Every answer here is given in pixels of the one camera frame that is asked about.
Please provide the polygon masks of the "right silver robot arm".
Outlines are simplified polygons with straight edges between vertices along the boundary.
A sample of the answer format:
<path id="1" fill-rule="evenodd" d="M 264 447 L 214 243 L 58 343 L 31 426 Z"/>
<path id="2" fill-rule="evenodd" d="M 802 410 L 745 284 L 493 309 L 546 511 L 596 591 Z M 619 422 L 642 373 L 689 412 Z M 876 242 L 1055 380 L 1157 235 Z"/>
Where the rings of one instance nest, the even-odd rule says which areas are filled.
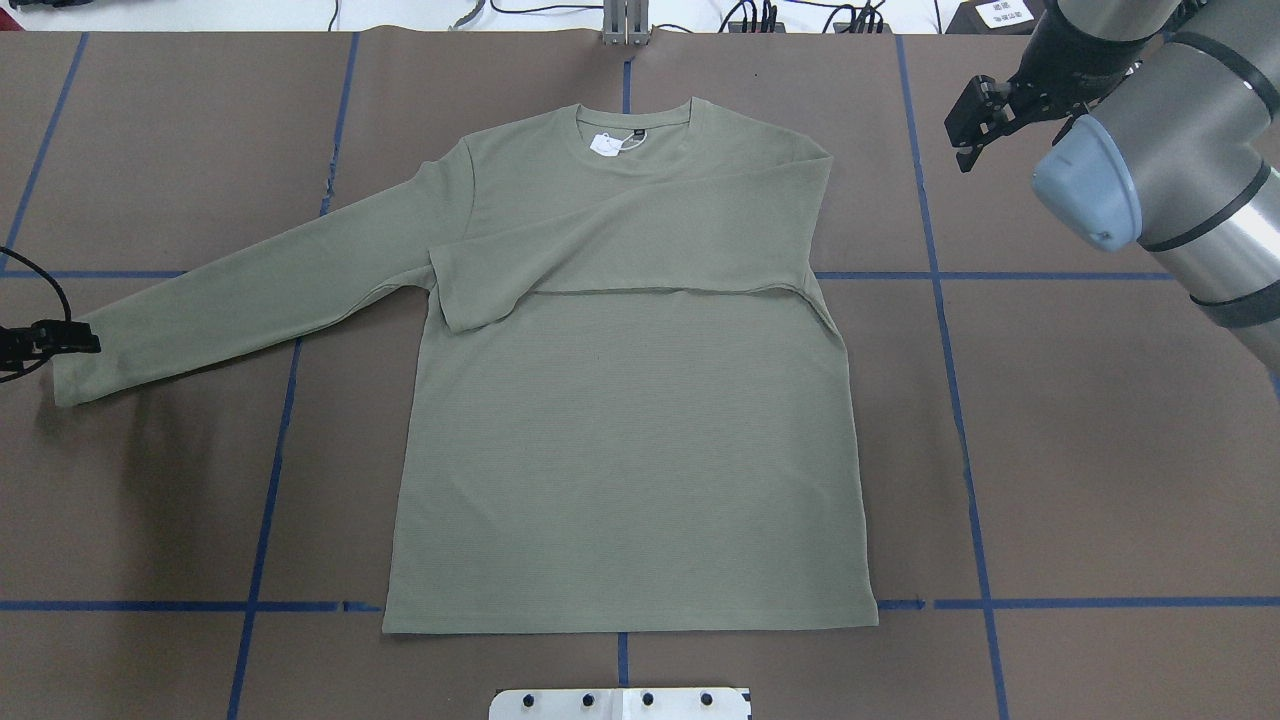
<path id="1" fill-rule="evenodd" d="M 1140 246 L 1270 372 L 1279 360 L 1275 1 L 1048 1 L 1016 72 L 974 76 L 943 127 L 960 170 L 1025 126 L 1064 120 L 1030 184 L 1089 245 Z"/>

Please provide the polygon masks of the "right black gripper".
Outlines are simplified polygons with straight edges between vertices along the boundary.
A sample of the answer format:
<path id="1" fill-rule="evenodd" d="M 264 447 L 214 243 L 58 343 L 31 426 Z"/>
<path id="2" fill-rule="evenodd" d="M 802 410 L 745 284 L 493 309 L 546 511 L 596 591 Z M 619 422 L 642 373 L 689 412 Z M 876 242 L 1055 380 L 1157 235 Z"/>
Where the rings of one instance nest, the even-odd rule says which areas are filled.
<path id="1" fill-rule="evenodd" d="M 997 140 L 1029 124 L 1065 118 L 1068 108 L 1033 83 L 973 76 L 943 119 L 943 127 L 959 170 L 969 173 Z"/>

